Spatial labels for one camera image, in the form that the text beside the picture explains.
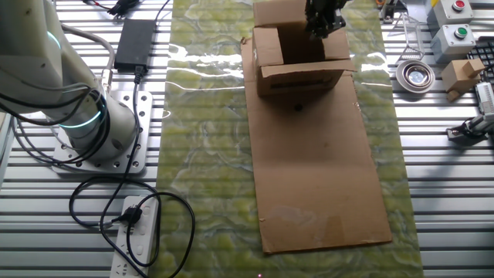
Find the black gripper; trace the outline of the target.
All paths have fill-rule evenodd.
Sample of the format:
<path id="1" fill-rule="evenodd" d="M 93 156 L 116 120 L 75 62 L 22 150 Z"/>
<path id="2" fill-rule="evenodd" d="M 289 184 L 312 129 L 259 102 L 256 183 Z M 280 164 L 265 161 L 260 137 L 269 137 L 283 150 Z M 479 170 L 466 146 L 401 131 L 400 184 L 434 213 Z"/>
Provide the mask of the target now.
<path id="1" fill-rule="evenodd" d="M 325 39 L 335 28 L 344 27 L 341 9 L 346 3 L 347 0 L 306 0 L 306 31 Z"/>

